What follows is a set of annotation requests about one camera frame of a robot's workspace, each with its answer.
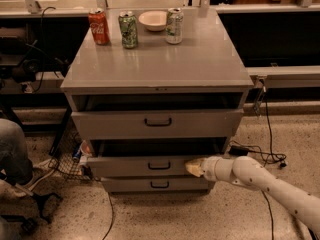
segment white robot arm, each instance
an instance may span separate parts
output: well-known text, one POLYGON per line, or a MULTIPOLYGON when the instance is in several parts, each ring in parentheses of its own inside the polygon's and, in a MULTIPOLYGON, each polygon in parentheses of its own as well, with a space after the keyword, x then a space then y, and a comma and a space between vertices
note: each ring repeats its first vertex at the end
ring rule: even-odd
POLYGON ((278 179, 253 158, 242 156, 231 160, 212 156, 189 161, 186 169, 197 177, 203 175, 208 181, 262 190, 320 235, 320 199, 278 179))

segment speckled floor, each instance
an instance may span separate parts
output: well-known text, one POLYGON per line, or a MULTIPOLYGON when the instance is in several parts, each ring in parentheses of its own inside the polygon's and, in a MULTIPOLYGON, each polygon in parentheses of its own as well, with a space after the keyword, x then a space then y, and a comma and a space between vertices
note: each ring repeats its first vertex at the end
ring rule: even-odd
MULTIPOLYGON (((258 145, 269 151, 266 116, 256 117, 247 109, 234 140, 243 145, 258 145)), ((282 170, 268 165, 270 172, 320 197, 320 106, 319 104, 269 105, 273 133, 273 151, 287 155, 288 166, 282 170)), ((53 136, 27 137, 30 158, 39 162, 50 158, 53 136)), ((257 160, 259 155, 251 154, 257 160)), ((35 192, 56 192, 62 201, 52 198, 46 213, 52 223, 39 219, 30 197, 13 197, 4 183, 0 185, 0 214, 19 214, 34 218, 39 226, 27 236, 20 223, 11 223, 23 239, 99 240, 105 239, 183 239, 183 240, 271 240, 271 217, 260 191, 237 188, 218 182, 209 194, 141 193, 111 194, 99 182, 68 180, 56 172, 42 182, 35 192)), ((311 239, 307 228, 269 197, 274 220, 275 239, 311 239)))

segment cabinet top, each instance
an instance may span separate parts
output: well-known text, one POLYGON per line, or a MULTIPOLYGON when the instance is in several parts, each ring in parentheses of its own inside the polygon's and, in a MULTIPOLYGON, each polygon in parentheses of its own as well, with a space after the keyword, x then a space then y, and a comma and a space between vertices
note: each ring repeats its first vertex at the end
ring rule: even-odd
POLYGON ((107 88, 248 88, 252 81, 213 8, 183 8, 182 42, 169 44, 165 31, 150 32, 138 22, 138 47, 122 47, 118 16, 106 12, 111 42, 96 45, 91 30, 61 87, 86 92, 107 88))

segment red object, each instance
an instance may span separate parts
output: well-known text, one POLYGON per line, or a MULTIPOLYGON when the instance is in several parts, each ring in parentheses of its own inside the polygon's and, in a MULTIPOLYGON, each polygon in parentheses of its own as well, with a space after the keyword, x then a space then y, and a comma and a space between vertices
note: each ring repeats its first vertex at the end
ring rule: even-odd
POLYGON ((106 14, 103 10, 90 11, 89 24, 93 39, 96 44, 107 44, 110 42, 109 27, 106 14))

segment black drawer handle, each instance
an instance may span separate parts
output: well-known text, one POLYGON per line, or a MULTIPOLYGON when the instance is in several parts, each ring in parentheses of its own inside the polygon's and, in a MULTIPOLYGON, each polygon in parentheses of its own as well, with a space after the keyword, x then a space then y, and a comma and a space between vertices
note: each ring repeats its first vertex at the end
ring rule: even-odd
POLYGON ((155 166, 152 166, 151 163, 148 163, 148 168, 149 170, 168 170, 171 168, 171 163, 168 162, 168 165, 167 166, 164 166, 164 167, 155 167, 155 166))
POLYGON ((153 182, 151 181, 150 186, 152 188, 162 188, 162 189, 169 188, 169 181, 167 181, 165 185, 154 185, 153 182))
POLYGON ((150 127, 170 126, 172 124, 172 119, 171 117, 169 117, 167 120, 149 120, 148 118, 145 118, 144 124, 150 127))

